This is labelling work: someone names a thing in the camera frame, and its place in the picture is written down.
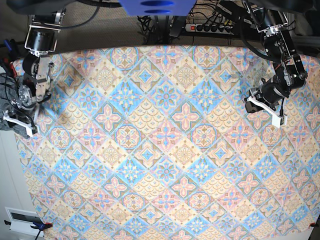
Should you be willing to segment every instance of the tile-pattern fabric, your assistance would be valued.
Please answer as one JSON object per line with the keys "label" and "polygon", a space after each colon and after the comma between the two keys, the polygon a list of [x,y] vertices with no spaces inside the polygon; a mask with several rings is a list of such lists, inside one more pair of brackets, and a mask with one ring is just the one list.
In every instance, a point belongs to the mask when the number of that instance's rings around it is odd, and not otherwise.
{"label": "tile-pattern fabric", "polygon": [[[52,56],[39,133],[17,136],[45,239],[257,240],[320,214],[320,62],[287,126],[242,97],[271,64],[246,48],[144,46]],[[22,74],[21,61],[15,63]]]}

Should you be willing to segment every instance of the white wall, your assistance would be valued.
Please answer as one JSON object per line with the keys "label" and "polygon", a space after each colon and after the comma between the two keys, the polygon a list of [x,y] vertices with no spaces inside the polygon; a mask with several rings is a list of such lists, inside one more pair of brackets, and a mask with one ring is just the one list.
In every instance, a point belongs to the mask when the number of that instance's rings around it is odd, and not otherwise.
{"label": "white wall", "polygon": [[34,236],[9,230],[4,223],[10,220],[5,207],[35,212],[12,131],[0,131],[0,240],[34,240]]}

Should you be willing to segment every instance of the table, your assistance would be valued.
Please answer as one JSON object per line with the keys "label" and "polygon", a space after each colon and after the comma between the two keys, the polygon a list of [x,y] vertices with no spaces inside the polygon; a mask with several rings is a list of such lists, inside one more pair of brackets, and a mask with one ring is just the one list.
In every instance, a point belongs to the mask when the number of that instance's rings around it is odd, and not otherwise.
{"label": "table", "polygon": [[[141,46],[52,56],[35,138],[16,136],[45,239],[255,240],[320,214],[320,62],[288,124],[242,97],[271,64],[246,48]],[[14,63],[22,74],[21,61]]]}

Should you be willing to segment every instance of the patterned cloth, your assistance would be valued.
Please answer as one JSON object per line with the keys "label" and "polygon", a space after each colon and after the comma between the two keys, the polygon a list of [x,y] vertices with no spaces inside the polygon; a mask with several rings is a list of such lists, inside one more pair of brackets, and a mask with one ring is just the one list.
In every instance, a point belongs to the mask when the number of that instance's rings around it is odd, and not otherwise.
{"label": "patterned cloth", "polygon": [[[246,48],[147,46],[57,54],[51,99],[17,147],[46,239],[255,240],[320,214],[320,63],[287,126],[242,97],[270,63]],[[21,74],[21,62],[15,63]]]}

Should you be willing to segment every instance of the power strip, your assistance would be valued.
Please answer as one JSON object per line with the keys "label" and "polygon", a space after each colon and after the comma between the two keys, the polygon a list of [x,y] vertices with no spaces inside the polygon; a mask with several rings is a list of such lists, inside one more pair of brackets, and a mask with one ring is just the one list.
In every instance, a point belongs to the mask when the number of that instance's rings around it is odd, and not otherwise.
{"label": "power strip", "polygon": [[228,34],[234,35],[231,32],[231,26],[219,26],[217,25],[202,25],[202,24],[190,24],[185,25],[185,31],[190,33],[207,33],[207,34]]}

